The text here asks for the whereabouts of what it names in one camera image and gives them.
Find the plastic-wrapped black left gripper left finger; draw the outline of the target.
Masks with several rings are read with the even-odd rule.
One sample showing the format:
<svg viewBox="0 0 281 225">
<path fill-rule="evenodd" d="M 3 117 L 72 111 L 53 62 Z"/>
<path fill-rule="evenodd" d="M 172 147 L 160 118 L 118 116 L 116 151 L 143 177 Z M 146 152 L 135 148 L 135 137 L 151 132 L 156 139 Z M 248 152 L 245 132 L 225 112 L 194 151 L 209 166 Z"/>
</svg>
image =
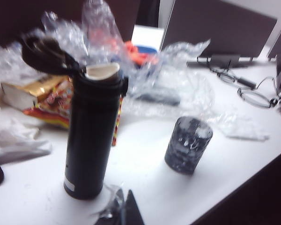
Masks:
<svg viewBox="0 0 281 225">
<path fill-rule="evenodd" d="M 121 225 L 124 219 L 125 200 L 123 190 L 116 190 L 107 206 L 99 212 L 95 225 Z"/>
</svg>

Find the plastic-wrapped black left gripper right finger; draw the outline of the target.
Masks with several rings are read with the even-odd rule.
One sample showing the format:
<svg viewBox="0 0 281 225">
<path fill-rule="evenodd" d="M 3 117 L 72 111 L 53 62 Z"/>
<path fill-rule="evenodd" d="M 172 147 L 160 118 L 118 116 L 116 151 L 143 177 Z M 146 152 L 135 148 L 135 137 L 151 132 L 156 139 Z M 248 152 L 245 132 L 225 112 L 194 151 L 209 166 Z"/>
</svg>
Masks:
<svg viewBox="0 0 281 225">
<path fill-rule="evenodd" d="M 122 224 L 123 225 L 144 225 L 143 218 L 138 208 L 137 202 L 133 195 L 132 190 L 128 190 L 127 198 L 125 201 L 124 209 L 122 211 Z"/>
</svg>

